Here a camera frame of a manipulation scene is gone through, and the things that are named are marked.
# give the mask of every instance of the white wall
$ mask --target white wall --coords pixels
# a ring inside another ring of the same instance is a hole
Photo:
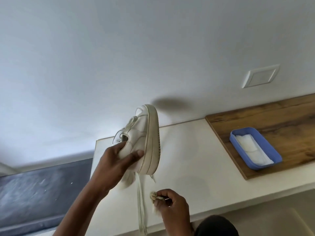
[[[313,93],[314,10],[314,0],[0,0],[0,162],[93,150],[144,103],[168,125]],[[241,88],[248,70],[278,63],[271,84]]]

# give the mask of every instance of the wooden cutting board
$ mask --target wooden cutting board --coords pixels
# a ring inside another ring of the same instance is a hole
[[[315,94],[207,115],[206,120],[246,180],[315,161]],[[229,140],[232,130],[243,127],[256,128],[283,161],[259,171],[247,167]]]

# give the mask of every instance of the light switch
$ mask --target light switch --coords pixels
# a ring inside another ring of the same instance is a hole
[[[261,84],[268,84],[279,72],[280,64],[253,69],[248,72],[242,88],[253,87]]]

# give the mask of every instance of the blue container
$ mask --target blue container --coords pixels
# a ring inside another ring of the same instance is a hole
[[[257,144],[261,147],[261,149],[265,152],[265,154],[273,160],[273,164],[260,166],[252,162],[252,160],[249,158],[249,156],[246,154],[246,152],[243,150],[243,148],[240,146],[238,141],[234,136],[244,136],[246,134],[250,134],[253,136]],[[260,134],[256,129],[253,127],[245,127],[241,129],[236,129],[231,131],[230,135],[230,142],[233,144],[239,155],[243,158],[246,165],[252,169],[252,170],[260,170],[262,168],[273,166],[279,162],[282,162],[281,155],[273,148],[272,145]]]

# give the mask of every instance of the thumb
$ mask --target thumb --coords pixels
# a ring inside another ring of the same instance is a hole
[[[156,199],[154,201],[154,206],[162,213],[162,211],[168,209],[167,204],[165,203],[165,201],[161,200],[161,199]]]
[[[137,150],[130,153],[125,158],[119,161],[119,164],[122,166],[123,170],[127,170],[133,163],[139,161],[144,156],[144,151]]]

